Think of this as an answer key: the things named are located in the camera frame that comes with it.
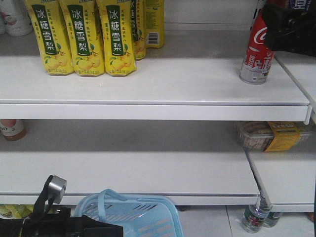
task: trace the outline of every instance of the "store shelf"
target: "store shelf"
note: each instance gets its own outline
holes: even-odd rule
[[[311,118],[316,122],[316,58],[289,52],[278,52],[276,58],[309,99]]]
[[[316,136],[287,152],[248,152],[272,211],[314,212]]]
[[[268,81],[238,77],[249,31],[167,31],[124,78],[51,77],[35,36],[0,36],[0,115],[12,119],[309,119],[308,99],[274,61]]]
[[[259,194],[228,121],[27,120],[0,140],[0,203],[35,202],[50,174],[67,180],[63,204],[111,188],[177,205],[255,203]]]

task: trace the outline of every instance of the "coca-cola can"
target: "coca-cola can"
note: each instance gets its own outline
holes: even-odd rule
[[[260,12],[252,26],[246,57],[239,74],[240,79],[246,83],[260,85],[267,80],[275,55],[274,51],[264,45],[267,29]]]

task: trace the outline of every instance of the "yellow packaging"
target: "yellow packaging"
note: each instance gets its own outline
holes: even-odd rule
[[[96,77],[104,69],[100,16],[95,0],[59,0],[71,46],[74,70],[80,76]]]
[[[136,60],[146,57],[146,25],[144,0],[131,0],[131,23]]]
[[[287,151],[300,139],[300,130],[294,122],[268,122],[268,124],[275,137],[266,152]]]
[[[145,0],[146,47],[164,45],[164,0]]]
[[[130,0],[97,0],[104,39],[106,72],[123,77],[136,70]]]
[[[39,52],[50,75],[74,72],[65,21],[57,0],[25,0],[39,45]]]

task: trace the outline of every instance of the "white bottle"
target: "white bottle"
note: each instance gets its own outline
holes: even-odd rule
[[[23,0],[0,0],[0,14],[9,35],[23,36],[33,30]]]
[[[5,33],[5,27],[2,17],[0,17],[0,35]]]

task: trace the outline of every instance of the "white tile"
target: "white tile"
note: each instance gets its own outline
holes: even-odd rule
[[[232,237],[225,206],[190,206],[179,215],[185,237]]]
[[[241,227],[245,206],[228,206],[233,237],[314,237],[314,225],[305,213],[286,212],[272,228],[262,227],[258,233],[247,233]]]

